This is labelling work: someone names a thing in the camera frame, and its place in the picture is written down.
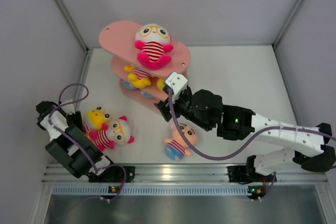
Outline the yellow plush toy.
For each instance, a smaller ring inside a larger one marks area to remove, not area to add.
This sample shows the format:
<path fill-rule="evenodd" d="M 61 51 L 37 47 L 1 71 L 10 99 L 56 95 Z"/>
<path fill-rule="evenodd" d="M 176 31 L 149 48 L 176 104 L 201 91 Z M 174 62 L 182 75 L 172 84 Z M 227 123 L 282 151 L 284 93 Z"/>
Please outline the yellow plush toy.
<path fill-rule="evenodd" d="M 136 88 L 143 89 L 152 84 L 153 75 L 150 73 L 132 65 L 125 66 L 124 70 L 128 73 L 129 82 Z"/>
<path fill-rule="evenodd" d="M 102 129 L 104 123 L 111 120 L 111 115 L 106 113 L 102 107 L 96 107 L 84 114 L 82 117 L 82 126 L 86 135 L 91 131 L 99 131 Z"/>

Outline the peach-faced plush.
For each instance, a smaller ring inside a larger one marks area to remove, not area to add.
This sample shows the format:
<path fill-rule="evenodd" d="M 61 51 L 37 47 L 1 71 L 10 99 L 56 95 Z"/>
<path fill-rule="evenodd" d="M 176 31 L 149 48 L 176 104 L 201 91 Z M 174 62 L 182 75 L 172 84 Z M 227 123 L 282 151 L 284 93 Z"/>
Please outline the peach-faced plush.
<path fill-rule="evenodd" d="M 165 140 L 166 146 L 164 150 L 166 155 L 174 161 L 181 161 L 185 156 L 191 156 L 189 146 L 182 138 L 179 130 L 182 131 L 183 135 L 193 146 L 198 141 L 198 135 L 195 130 L 191 126 L 184 123 L 179 123 L 179 127 L 176 127 L 176 125 L 173 124 L 171 129 L 172 138 L 167 138 Z"/>

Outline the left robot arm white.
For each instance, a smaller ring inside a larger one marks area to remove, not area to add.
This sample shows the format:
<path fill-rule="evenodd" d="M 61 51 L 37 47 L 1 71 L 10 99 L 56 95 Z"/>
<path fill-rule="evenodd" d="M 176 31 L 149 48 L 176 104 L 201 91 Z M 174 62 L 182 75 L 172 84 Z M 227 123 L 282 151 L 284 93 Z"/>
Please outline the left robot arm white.
<path fill-rule="evenodd" d="M 112 182 L 119 170 L 84 134 L 81 113 L 71 100 L 36 105 L 37 125 L 48 132 L 46 151 L 75 178 L 87 177 L 91 183 Z"/>

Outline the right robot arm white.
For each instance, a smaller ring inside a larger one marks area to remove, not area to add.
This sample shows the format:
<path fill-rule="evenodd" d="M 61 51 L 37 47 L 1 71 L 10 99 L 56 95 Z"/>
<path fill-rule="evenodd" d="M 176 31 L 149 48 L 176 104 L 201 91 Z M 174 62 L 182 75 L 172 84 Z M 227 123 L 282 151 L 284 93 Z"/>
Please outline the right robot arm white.
<path fill-rule="evenodd" d="M 267 177 L 277 171 L 301 167 L 315 173 L 325 173 L 335 168 L 335 148 L 328 145 L 335 140 L 331 126 L 321 123 L 303 127 L 271 120 L 251 109 L 224 105 L 220 95 L 201 89 L 192 93 L 186 88 L 180 95 L 166 90 L 168 98 L 155 107 L 168 122 L 183 116 L 205 131 L 216 129 L 216 135 L 225 140 L 242 140 L 244 144 L 226 156 L 210 156 L 194 147 L 185 134 L 182 141 L 197 155 L 212 161 L 224 161 L 240 154 L 252 141 L 280 146 L 268 154 L 254 154 L 246 159 L 245 174 L 250 180 Z"/>

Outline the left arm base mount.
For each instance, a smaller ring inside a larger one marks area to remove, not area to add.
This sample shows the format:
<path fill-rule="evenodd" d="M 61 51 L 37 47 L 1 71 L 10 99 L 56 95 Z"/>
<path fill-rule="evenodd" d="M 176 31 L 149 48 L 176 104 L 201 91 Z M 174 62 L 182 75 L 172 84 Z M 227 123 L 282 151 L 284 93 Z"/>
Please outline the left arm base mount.
<path fill-rule="evenodd" d="M 135 177 L 135 166 L 124 166 L 119 164 L 110 164 L 98 170 L 98 173 L 89 172 L 87 174 L 90 183 L 120 183 L 120 186 L 110 186 L 108 192 L 112 195 L 101 195 L 101 199 L 107 202 L 113 201 L 119 197 L 124 184 L 130 183 Z"/>

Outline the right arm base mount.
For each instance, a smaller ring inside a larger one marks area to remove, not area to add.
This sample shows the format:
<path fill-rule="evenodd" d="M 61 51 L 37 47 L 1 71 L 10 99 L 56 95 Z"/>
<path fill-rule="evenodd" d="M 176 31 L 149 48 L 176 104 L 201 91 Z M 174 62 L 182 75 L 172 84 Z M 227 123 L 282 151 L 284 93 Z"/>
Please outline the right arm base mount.
<path fill-rule="evenodd" d="M 262 202 L 277 181 L 276 173 L 267 176 L 254 172 L 248 173 L 244 165 L 228 166 L 227 172 L 230 183 L 238 183 L 240 185 L 261 183 L 261 186 L 248 186 L 248 192 L 251 193 L 248 198 L 251 201 Z"/>

